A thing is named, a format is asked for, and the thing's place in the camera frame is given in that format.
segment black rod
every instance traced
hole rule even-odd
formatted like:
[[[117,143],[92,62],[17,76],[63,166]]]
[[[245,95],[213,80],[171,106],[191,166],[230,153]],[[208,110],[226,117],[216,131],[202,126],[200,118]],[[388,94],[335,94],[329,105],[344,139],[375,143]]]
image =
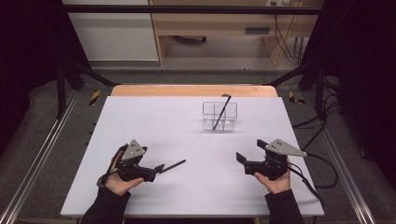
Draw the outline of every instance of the black rod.
[[[321,7],[223,7],[223,6],[116,6],[116,5],[63,5],[43,6],[52,11],[71,13],[177,13],[177,14],[270,14],[321,15],[341,12]]]

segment white table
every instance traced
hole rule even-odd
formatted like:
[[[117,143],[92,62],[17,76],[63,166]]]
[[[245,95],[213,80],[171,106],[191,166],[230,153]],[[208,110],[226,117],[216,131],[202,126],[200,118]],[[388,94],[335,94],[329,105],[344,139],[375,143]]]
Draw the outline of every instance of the white table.
[[[256,140],[280,138],[298,147],[282,99],[233,97],[238,119],[232,133],[202,130],[202,103],[224,97],[117,97],[106,100],[61,214],[82,217],[92,205],[96,181],[119,147],[132,139],[148,147],[140,165],[182,165],[131,190],[126,217],[259,217],[269,214],[268,193],[236,161],[239,152],[250,161],[264,160]],[[311,177],[298,157],[290,157],[304,176]],[[297,175],[291,187],[304,216],[322,216],[323,209]]]

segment gray floor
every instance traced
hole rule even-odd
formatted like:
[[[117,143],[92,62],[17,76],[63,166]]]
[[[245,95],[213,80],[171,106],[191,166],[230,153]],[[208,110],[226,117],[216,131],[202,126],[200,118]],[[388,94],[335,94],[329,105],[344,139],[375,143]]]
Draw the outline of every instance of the gray floor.
[[[259,38],[211,37],[204,44],[196,40],[175,38],[169,42],[163,67],[150,63],[123,63],[117,69],[102,64],[96,68],[101,75],[121,83],[262,84],[286,74],[294,67],[286,60],[279,67],[273,67],[268,56],[257,49],[263,49]],[[59,215],[64,195],[73,182],[106,96],[111,92],[111,88],[88,77],[83,78],[86,82],[83,91],[67,91],[69,95],[76,93],[77,100],[18,213],[16,223],[76,223],[75,220]],[[289,100],[290,91],[294,92],[297,99],[307,102],[312,99],[311,91],[298,91],[295,85],[298,79],[293,78],[277,87],[292,124],[314,116],[309,104],[301,105]],[[96,90],[102,91],[98,102],[89,105]],[[7,208],[56,121],[55,82],[33,90],[31,99],[34,102],[32,108],[26,113],[20,128],[0,157],[0,179],[5,183],[0,188],[2,211]],[[340,151],[375,223],[396,223],[395,191],[374,161],[361,158],[354,135],[342,113],[338,112],[335,110],[328,116],[326,132],[331,135],[336,149]],[[304,147],[317,130],[318,127],[296,129],[300,147]],[[306,151],[331,161],[329,147],[323,141],[323,136],[320,134]],[[327,185],[332,182],[333,175],[327,165],[312,158],[306,159],[306,163],[315,184]],[[319,217],[318,223],[371,223],[358,219],[346,185],[341,181],[334,188],[320,189],[319,192],[326,205],[325,216]]]

